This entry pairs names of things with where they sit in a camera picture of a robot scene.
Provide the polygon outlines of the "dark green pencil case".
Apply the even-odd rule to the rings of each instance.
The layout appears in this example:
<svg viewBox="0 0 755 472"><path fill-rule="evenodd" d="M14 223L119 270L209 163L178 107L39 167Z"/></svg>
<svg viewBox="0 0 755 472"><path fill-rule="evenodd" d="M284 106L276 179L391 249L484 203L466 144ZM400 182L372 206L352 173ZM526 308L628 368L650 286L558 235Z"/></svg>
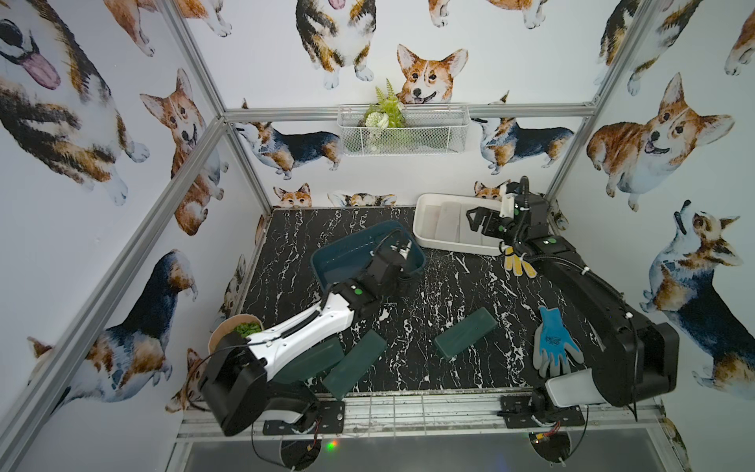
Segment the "dark green pencil case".
<svg viewBox="0 0 755 472"><path fill-rule="evenodd" d="M305 382L337 365L345 357L337 337L329 338L308 349L288 363L274 377L275 383L290 385Z"/></svg>
<svg viewBox="0 0 755 472"><path fill-rule="evenodd" d="M434 345L442 357L451 359L496 328L497 320L487 309L481 308L439 334L434 339Z"/></svg>
<svg viewBox="0 0 755 472"><path fill-rule="evenodd" d="M336 400L344 399L386 349L387 341L370 330L330 371L322 384Z"/></svg>

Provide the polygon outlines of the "teal plastic storage box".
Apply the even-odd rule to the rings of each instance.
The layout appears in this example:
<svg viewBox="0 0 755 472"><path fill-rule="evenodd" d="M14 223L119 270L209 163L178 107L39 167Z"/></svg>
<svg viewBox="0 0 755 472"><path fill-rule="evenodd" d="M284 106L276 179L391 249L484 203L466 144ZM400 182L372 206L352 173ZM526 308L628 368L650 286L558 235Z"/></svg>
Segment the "teal plastic storage box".
<svg viewBox="0 0 755 472"><path fill-rule="evenodd" d="M311 267L322 292L334 283L357 275L387 236L389 240L385 246L396 246L406 241L411 243L407 254L407 271L401 273L394 293L396 296L408 296L419 285L426 256L412 234L396 220L380 222L318 249L311 257Z"/></svg>

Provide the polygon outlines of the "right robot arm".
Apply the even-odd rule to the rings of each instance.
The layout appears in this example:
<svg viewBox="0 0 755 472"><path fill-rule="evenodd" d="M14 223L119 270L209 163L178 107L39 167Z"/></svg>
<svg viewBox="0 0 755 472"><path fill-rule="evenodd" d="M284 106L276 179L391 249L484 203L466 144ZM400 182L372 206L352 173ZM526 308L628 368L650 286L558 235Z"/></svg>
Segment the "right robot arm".
<svg viewBox="0 0 755 472"><path fill-rule="evenodd" d="M545 378L549 401L558 408L607 403L614 407L671 393L678 384L680 337L667 323L656 324L596 275L564 237L550 233L550 206L522 178L497 201L477 200L462 226L495 240L499 253L515 257L513 267L530 266L560 289L593 328L601 352L584 370L567 361L582 352L556 309L544 308L535 334L533 363Z"/></svg>

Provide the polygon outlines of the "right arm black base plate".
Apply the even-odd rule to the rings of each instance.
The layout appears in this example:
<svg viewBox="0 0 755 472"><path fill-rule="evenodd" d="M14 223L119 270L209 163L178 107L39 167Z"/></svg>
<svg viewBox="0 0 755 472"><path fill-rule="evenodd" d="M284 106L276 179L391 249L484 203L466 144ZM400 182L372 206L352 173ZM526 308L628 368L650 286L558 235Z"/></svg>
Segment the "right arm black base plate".
<svg viewBox="0 0 755 472"><path fill-rule="evenodd" d="M552 429L555 426L581 427L585 416L578 406L556 407L538 391L528 395L503 395L499 399L497 416L509 429Z"/></svg>

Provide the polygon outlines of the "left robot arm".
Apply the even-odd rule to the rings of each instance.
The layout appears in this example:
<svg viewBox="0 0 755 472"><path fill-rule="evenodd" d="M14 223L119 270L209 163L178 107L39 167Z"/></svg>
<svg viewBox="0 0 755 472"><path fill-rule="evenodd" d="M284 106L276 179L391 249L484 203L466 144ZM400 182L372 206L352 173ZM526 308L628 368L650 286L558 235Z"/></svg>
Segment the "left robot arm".
<svg viewBox="0 0 755 472"><path fill-rule="evenodd" d="M218 342L198 387L224 436L236 436L258 420L282 422L302 433L320 422L320 401L308 387L271 382L313 346L377 314L407 273L412 246L394 230L355 277L328 287L315 305L263 332L247 337L230 332Z"/></svg>

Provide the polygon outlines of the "dark green pencil case front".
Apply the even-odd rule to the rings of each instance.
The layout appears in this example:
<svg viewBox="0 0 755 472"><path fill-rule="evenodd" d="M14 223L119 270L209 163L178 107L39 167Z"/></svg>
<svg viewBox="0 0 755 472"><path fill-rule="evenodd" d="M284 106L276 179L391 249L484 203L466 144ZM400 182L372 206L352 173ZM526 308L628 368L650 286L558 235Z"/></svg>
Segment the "dark green pencil case front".
<svg viewBox="0 0 755 472"><path fill-rule="evenodd" d="M386 349L387 341L370 330L330 371L322 384L336 400L344 399Z"/></svg>

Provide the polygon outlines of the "white plastic storage box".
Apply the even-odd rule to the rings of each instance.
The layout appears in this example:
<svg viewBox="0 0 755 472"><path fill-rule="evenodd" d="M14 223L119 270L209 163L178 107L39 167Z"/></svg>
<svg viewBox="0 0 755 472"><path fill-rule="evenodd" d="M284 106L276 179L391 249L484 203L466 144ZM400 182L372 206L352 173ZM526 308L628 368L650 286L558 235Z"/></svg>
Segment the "white plastic storage box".
<svg viewBox="0 0 755 472"><path fill-rule="evenodd" d="M501 240L482 234L483 226L472 231L466 216L468 210L488 208L494 216L513 218L514 198L503 201L446 194L427 193L420 196L415 210L413 233L423 248L498 256Z"/></svg>

